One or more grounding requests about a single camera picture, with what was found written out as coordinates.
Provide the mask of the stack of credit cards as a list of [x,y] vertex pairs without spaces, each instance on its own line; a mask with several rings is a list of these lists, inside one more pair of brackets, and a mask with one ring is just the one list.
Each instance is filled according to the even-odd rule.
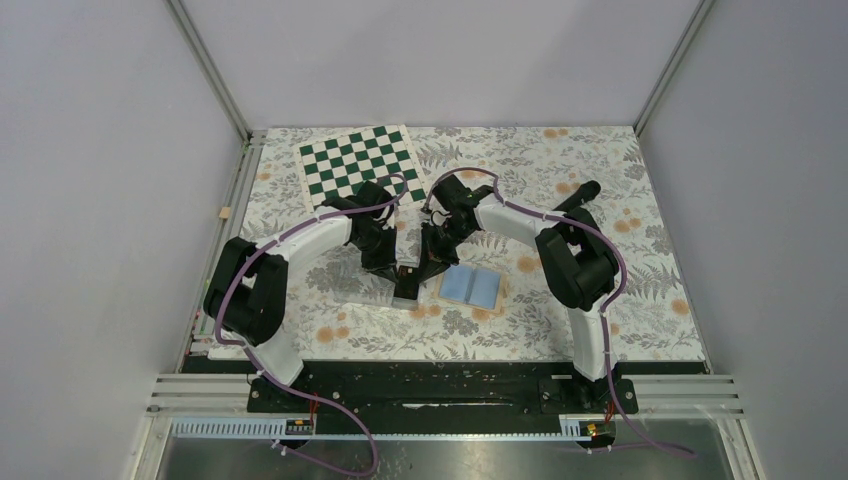
[[396,300],[417,301],[419,287],[418,269],[413,266],[400,265],[397,268],[393,298]]

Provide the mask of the beige leather card holder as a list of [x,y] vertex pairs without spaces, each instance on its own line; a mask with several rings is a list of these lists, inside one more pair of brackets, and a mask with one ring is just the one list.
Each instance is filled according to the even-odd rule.
[[437,277],[434,295],[475,309],[499,312],[506,297],[505,275],[482,267],[455,265]]

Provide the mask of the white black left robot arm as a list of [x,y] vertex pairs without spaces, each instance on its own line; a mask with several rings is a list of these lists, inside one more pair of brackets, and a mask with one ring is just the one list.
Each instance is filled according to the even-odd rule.
[[272,398],[285,410],[304,407],[311,388],[299,377],[304,362],[282,327],[290,275],[329,250],[353,245],[365,272],[397,283],[397,230],[390,218],[407,191],[403,185],[393,195],[367,181],[353,195],[323,201],[263,245],[241,237],[224,244],[202,309],[215,321],[217,342],[242,348],[260,374],[274,381]]

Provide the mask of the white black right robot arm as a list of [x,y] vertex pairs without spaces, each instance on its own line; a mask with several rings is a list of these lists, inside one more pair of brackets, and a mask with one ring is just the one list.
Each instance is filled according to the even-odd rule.
[[472,190],[455,172],[444,174],[427,198],[438,201],[446,218],[440,224],[422,224],[418,265],[419,281],[447,271],[459,262],[458,246],[478,231],[533,248],[549,290],[567,310],[574,340],[573,366],[583,376],[575,382],[573,396],[589,412],[601,410],[614,393],[606,378],[614,359],[600,310],[603,299],[613,291],[620,262],[584,207],[600,191],[598,182],[586,182],[552,211],[543,212],[506,200],[493,186]]

